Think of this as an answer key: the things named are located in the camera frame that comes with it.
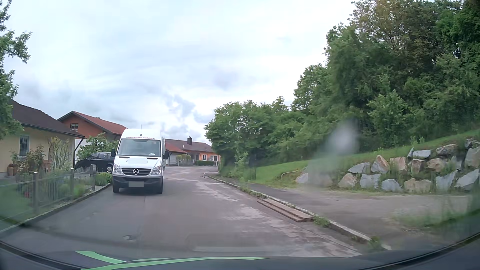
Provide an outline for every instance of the sidewalk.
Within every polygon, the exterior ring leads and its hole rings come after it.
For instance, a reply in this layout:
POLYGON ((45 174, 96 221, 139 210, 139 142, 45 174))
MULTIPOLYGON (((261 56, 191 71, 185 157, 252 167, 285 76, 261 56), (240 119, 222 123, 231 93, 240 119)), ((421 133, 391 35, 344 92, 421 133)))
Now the sidewalk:
MULTIPOLYGON (((238 183, 230 178, 221 179, 238 183)), ((370 237, 378 236, 392 249, 429 249, 451 243, 452 238, 413 229, 413 224, 444 218, 446 208, 455 213, 464 213, 470 201, 469 195, 388 195, 380 192, 334 191, 312 186, 280 190, 253 183, 249 184, 249 188, 370 237)))

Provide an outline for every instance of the van windshield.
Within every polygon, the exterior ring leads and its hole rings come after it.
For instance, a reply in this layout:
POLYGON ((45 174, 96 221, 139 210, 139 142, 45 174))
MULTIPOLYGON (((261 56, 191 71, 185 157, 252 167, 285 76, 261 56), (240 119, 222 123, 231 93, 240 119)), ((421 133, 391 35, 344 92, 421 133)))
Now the van windshield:
POLYGON ((160 157, 160 145, 159 140, 121 139, 117 155, 160 157))

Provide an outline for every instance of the yellow house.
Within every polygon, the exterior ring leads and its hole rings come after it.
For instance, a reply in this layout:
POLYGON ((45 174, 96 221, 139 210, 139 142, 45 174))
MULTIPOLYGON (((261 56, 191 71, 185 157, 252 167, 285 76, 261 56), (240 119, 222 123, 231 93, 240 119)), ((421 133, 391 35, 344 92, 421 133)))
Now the yellow house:
POLYGON ((0 179, 7 175, 8 165, 12 162, 10 157, 12 151, 20 156, 25 156, 28 151, 35 150, 38 145, 42 145, 45 154, 44 163, 48 163, 48 140, 50 138, 70 139, 71 153, 76 147, 75 138, 85 138, 41 110, 19 104, 14 100, 11 100, 11 104, 13 105, 12 116, 22 124, 24 131, 0 140, 0 179))

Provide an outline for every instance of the curb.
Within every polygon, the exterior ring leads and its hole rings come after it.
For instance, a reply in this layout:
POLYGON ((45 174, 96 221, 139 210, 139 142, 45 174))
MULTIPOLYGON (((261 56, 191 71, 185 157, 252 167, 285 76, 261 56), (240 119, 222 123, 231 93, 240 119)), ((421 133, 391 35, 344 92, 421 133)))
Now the curb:
MULTIPOLYGON (((224 183, 224 184, 230 185, 230 186, 232 186, 232 187, 234 187, 234 188, 236 188, 236 189, 239 189, 239 190, 243 191, 243 188, 242 188, 241 186, 239 186, 239 185, 236 185, 236 184, 233 184, 233 183, 224 181, 224 180, 217 179, 217 178, 215 178, 215 177, 213 177, 213 176, 210 176, 210 175, 207 175, 207 174, 204 174, 204 175, 207 176, 207 177, 209 177, 209 178, 211 178, 211 179, 213 179, 213 180, 222 182, 222 183, 224 183)), ((258 191, 252 190, 252 189, 250 189, 250 191, 251 191, 251 193, 254 193, 256 197, 264 197, 264 198, 272 199, 272 200, 277 201, 277 202, 279 202, 279 203, 281 203, 281 204, 284 204, 284 205, 286 205, 286 206, 288 206, 288 207, 291 207, 291 208, 294 208, 294 209, 296 209, 296 210, 298 210, 298 211, 302 211, 302 212, 304 212, 304 213, 306 213, 306 214, 309 214, 309 215, 311 215, 311 216, 313 216, 313 217, 320 217, 318 214, 313 213, 313 212, 311 212, 311 211, 308 211, 307 209, 303 209, 303 208, 298 207, 298 206, 296 206, 296 205, 294 205, 294 204, 291 204, 291 203, 286 202, 286 201, 283 201, 283 200, 281 200, 281 199, 272 197, 272 196, 267 195, 267 194, 265 194, 265 193, 258 192, 258 191)), ((367 244, 367 243, 369 243, 369 242, 372 240, 370 237, 366 236, 365 234, 360 233, 360 232, 357 232, 357 231, 355 231, 355 230, 353 230, 353 229, 350 229, 350 228, 348 228, 348 227, 346 227, 346 226, 344 226, 344 225, 342 225, 342 224, 340 224, 340 223, 338 223, 338 222, 335 222, 335 221, 333 221, 333 220, 326 219, 326 218, 324 218, 324 217, 321 217, 321 218, 326 221, 326 223, 327 223, 326 226, 327 226, 328 228, 330 228, 330 229, 332 229, 332 230, 334 230, 334 231, 337 231, 337 232, 339 232, 339 233, 341 233, 341 234, 343 234, 343 235, 346 235, 346 236, 350 237, 352 240, 354 240, 354 241, 356 241, 356 242, 358 242, 358 243, 367 244)), ((389 246, 387 246, 387 245, 382 245, 382 248, 385 249, 385 250, 391 250, 391 247, 389 247, 389 246)))
POLYGON ((68 202, 68 203, 66 203, 66 204, 64 204, 64 205, 62 205, 62 206, 60 206, 60 207, 57 207, 57 208, 52 209, 52 210, 50 210, 50 211, 47 211, 47 212, 45 212, 45 213, 43 213, 43 214, 40 214, 40 215, 38 215, 38 216, 29 218, 29 219, 27 219, 27 220, 24 220, 24 221, 18 223, 18 224, 15 224, 15 225, 12 225, 12 226, 10 226, 10 227, 8 227, 8 228, 5 228, 5 229, 3 229, 3 230, 0 231, 0 237, 3 237, 3 236, 5 236, 5 235, 8 234, 8 233, 14 233, 14 232, 20 230, 22 227, 32 226, 32 225, 33 225, 34 223, 36 223, 36 222, 39 222, 39 221, 41 221, 41 220, 43 220, 43 219, 45 219, 45 218, 48 218, 48 217, 50 217, 50 216, 52 216, 52 215, 54 215, 54 214, 56 214, 56 213, 58 213, 58 212, 60 212, 60 211, 62 211, 62 210, 64 210, 64 209, 72 206, 72 205, 75 205, 75 204, 77 204, 77 203, 79 203, 79 202, 81 202, 81 201, 83 201, 83 200, 85 200, 85 199, 87 199, 87 198, 89 198, 89 197, 91 197, 91 196, 93 196, 93 195, 96 195, 97 193, 99 193, 100 191, 102 191, 102 190, 110 187, 111 185, 112 185, 112 183, 109 183, 108 185, 105 185, 105 186, 99 188, 99 189, 96 190, 96 191, 93 191, 93 192, 91 192, 91 193, 88 193, 87 195, 82 196, 82 197, 80 197, 80 198, 77 198, 77 199, 75 199, 75 200, 73 200, 73 201, 70 201, 70 202, 68 202))

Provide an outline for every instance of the asphalt road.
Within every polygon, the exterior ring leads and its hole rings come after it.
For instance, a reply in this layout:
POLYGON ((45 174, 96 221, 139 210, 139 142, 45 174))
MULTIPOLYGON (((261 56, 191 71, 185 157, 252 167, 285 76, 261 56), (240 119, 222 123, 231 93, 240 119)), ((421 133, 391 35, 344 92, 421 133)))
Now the asphalt road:
POLYGON ((350 257, 359 245, 312 222, 296 223, 228 185, 209 167, 167 167, 162 195, 111 188, 1 240, 74 263, 76 250, 112 258, 350 257))

